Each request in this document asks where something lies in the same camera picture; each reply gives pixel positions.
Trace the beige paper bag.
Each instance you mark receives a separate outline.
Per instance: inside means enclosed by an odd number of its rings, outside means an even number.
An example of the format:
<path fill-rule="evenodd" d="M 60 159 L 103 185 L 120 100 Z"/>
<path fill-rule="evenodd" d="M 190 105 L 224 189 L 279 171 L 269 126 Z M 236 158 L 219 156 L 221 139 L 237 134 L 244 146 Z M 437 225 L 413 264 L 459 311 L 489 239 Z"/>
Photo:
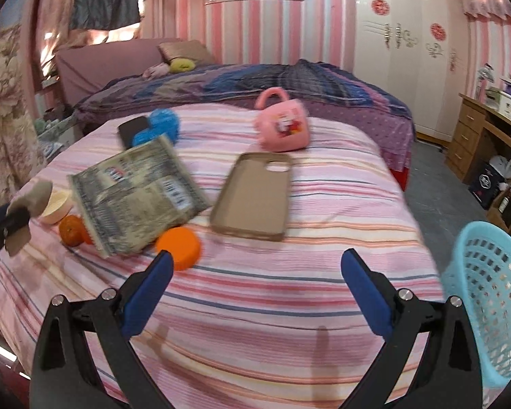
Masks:
<path fill-rule="evenodd" d="M 4 231 L 5 250 L 12 257 L 30 241 L 29 224 L 32 218 L 39 217 L 49 203 L 52 182 L 40 180 L 25 195 L 17 198 L 8 208 L 6 230 Z"/>

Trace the cream plastic lid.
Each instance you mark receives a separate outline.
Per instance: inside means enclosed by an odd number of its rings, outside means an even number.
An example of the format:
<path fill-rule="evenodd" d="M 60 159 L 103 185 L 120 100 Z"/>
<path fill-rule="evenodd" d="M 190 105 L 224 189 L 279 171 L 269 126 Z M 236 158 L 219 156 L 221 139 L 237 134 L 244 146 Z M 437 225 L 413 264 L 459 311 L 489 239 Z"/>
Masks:
<path fill-rule="evenodd" d="M 70 190 L 54 190 L 39 220 L 46 225 L 58 224 L 74 207 Z"/>

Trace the orange tangerine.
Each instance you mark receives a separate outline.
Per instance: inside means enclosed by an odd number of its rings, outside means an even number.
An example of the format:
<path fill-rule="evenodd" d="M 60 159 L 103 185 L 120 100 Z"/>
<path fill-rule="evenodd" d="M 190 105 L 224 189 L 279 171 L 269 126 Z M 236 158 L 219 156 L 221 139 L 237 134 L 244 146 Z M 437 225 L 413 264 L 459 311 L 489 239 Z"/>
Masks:
<path fill-rule="evenodd" d="M 59 235 L 66 246 L 75 247 L 84 244 L 82 236 L 83 221 L 75 215 L 67 215 L 59 224 Z"/>

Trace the grey snack wrapper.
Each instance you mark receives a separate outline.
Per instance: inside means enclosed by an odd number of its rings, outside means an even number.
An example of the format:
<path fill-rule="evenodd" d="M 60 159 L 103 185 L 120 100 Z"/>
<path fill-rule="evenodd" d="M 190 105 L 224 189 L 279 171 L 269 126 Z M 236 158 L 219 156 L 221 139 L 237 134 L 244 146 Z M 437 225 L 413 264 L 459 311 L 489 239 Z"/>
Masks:
<path fill-rule="evenodd" d="M 210 206 L 163 136 L 69 176 L 68 182 L 103 258 L 139 253 Z"/>

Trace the orange plastic cap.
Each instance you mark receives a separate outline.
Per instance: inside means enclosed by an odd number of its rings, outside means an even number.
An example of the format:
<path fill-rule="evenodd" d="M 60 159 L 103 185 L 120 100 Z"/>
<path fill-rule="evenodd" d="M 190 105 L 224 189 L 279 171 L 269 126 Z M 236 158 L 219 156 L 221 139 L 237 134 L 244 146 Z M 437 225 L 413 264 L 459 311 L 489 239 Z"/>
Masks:
<path fill-rule="evenodd" d="M 202 243 L 191 229 L 179 226 L 164 232 L 155 243 L 157 253 L 171 254 L 174 270 L 185 271 L 192 268 L 202 255 Z"/>

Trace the blue plastic bag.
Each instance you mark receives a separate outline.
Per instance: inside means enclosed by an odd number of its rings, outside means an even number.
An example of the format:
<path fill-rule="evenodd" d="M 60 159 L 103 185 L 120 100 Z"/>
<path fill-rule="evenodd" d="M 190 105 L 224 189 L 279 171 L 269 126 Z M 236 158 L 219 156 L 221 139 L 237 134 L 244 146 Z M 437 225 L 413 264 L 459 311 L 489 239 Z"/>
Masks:
<path fill-rule="evenodd" d="M 132 146 L 138 146 L 158 137 L 167 138 L 175 145 L 180 137 L 180 118 L 171 109 L 154 110 L 147 118 L 148 124 L 136 132 Z"/>

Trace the orange plastic wrapper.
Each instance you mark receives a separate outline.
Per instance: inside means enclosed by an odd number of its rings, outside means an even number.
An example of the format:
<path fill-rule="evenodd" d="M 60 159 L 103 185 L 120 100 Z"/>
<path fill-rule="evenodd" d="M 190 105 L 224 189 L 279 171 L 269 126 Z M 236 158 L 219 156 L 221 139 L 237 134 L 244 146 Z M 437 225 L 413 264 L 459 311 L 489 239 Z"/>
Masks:
<path fill-rule="evenodd" d="M 87 227 L 85 227 L 84 224 L 82 224 L 82 236 L 83 236 L 84 242 L 87 245 L 93 245 L 94 242 L 91 238 L 90 233 L 87 231 Z"/>

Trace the floral curtain left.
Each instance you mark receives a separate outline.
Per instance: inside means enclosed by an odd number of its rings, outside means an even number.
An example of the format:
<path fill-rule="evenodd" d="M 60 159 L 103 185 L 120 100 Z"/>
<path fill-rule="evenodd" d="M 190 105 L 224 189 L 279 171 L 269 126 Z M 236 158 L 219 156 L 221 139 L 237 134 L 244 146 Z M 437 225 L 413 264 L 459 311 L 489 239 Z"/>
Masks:
<path fill-rule="evenodd" d="M 20 33 L 0 30 L 0 207 L 46 165 L 22 88 Z"/>

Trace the light blue plastic basket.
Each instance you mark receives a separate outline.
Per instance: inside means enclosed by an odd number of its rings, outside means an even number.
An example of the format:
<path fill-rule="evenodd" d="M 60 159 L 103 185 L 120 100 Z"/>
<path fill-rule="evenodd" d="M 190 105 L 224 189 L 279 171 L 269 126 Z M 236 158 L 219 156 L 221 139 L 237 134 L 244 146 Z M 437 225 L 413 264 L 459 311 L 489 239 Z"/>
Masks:
<path fill-rule="evenodd" d="M 506 387 L 511 380 L 511 237 L 488 222 L 467 224 L 440 281 L 446 297 L 464 303 L 484 386 Z"/>

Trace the black box under desk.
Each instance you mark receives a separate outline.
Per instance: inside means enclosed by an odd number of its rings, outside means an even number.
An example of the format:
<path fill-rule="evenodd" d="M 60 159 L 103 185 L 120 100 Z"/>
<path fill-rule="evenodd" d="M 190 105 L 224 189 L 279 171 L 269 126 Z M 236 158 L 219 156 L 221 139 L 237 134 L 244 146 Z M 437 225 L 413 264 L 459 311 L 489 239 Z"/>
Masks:
<path fill-rule="evenodd" d="M 500 193 L 499 187 L 504 182 L 505 178 L 492 165 L 484 164 L 483 169 L 469 186 L 469 191 L 487 211 Z"/>

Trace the white helmet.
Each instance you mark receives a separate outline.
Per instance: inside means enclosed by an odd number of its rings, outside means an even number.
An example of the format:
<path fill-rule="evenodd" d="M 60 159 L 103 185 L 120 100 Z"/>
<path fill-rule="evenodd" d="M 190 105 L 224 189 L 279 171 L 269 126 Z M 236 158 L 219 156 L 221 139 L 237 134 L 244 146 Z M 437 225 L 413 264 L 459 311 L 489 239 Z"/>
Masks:
<path fill-rule="evenodd" d="M 504 179 L 511 179 L 511 159 L 495 155 L 490 159 L 489 164 Z"/>

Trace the wooden desk with drawers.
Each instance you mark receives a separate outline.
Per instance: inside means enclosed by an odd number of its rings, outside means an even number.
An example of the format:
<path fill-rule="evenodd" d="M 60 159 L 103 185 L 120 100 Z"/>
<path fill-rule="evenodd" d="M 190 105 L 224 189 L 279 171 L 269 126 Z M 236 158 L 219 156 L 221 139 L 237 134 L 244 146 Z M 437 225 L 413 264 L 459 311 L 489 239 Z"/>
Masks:
<path fill-rule="evenodd" d="M 511 120 L 464 94 L 445 164 L 464 184 L 494 156 L 511 159 Z"/>

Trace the pink striped bedspread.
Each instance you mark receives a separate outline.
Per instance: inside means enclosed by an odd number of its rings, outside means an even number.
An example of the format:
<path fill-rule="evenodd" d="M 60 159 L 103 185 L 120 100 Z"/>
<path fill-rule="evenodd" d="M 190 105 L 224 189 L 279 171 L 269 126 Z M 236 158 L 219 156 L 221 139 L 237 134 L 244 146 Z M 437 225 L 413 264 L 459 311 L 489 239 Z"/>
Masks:
<path fill-rule="evenodd" d="M 220 104 L 179 107 L 175 151 L 214 202 L 239 155 L 255 151 L 254 111 Z M 110 120 L 37 174 L 67 188 L 68 175 L 122 151 Z M 379 147 L 355 126 L 311 118 L 311 143 L 294 160 L 290 219 L 282 242 L 214 233 L 209 211 L 189 222 L 202 258 L 174 273 L 136 353 L 177 408 L 336 408 L 383 341 L 372 334 L 341 277 L 355 248 L 396 288 L 441 301 L 435 262 Z M 26 372 L 49 301 L 119 287 L 154 257 L 101 259 L 69 249 L 56 228 L 31 223 L 15 257 L 1 253 L 0 329 Z"/>

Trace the desk lamp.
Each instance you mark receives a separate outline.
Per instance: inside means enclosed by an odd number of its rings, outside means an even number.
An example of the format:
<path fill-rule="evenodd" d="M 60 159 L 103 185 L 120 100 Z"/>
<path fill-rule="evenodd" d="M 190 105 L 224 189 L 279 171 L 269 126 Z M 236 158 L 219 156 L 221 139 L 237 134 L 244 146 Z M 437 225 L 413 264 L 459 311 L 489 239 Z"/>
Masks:
<path fill-rule="evenodd" d="M 480 103 L 485 100 L 485 90 L 489 83 L 494 82 L 494 69 L 489 63 L 485 63 L 477 70 L 475 99 Z"/>

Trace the white wardrobe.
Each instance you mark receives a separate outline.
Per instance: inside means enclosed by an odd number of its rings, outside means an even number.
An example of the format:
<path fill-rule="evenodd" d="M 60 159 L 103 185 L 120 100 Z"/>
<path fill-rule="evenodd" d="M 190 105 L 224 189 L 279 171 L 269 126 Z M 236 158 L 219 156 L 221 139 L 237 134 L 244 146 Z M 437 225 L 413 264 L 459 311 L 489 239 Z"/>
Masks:
<path fill-rule="evenodd" d="M 356 0 L 354 75 L 406 104 L 433 140 L 452 140 L 468 46 L 461 0 Z"/>

